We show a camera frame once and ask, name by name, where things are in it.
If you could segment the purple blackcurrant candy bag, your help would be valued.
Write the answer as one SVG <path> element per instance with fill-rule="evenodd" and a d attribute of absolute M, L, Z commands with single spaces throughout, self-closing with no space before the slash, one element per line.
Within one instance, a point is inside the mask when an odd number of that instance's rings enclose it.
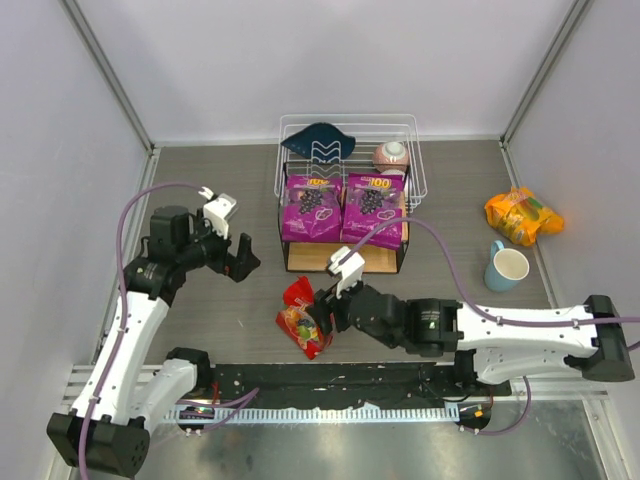
<path fill-rule="evenodd" d="M 284 191 L 282 240 L 339 242 L 343 224 L 342 186 L 339 178 L 291 175 Z"/>

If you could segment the red fruit candy bag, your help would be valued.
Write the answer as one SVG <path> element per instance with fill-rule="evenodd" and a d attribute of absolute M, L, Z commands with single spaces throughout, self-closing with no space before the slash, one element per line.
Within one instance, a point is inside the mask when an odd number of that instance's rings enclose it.
<path fill-rule="evenodd" d="M 283 293 L 284 309 L 276 317 L 276 324 L 314 360 L 332 343 L 333 334 L 324 334 L 307 310 L 313 305 L 314 290 L 306 276 L 299 276 Z"/>

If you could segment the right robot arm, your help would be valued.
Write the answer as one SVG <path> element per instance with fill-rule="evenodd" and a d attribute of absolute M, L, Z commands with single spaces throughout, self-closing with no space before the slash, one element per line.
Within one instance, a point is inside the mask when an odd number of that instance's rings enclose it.
<path fill-rule="evenodd" d="M 401 300 L 362 282 L 315 293 L 306 314 L 325 335 L 349 328 L 427 359 L 454 356 L 455 378 L 499 385 L 576 370 L 595 382 L 635 377 L 611 300 L 592 295 L 558 309 L 501 309 L 457 300 Z"/>

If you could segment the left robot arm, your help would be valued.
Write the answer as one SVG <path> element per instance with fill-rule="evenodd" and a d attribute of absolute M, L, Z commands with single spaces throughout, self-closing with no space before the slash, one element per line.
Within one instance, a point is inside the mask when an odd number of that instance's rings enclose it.
<path fill-rule="evenodd" d="M 189 272 L 207 267 L 241 282 L 259 267 L 249 235 L 240 235 L 236 253 L 229 251 L 229 219 L 236 207 L 221 195 L 195 213 L 167 206 L 151 216 L 140 253 L 124 269 L 125 293 L 91 376 L 69 413 L 55 413 L 48 422 L 47 435 L 67 465 L 135 476 L 169 410 L 184 395 L 210 386 L 208 354 L 190 348 L 173 349 L 149 382 L 137 382 Z"/>

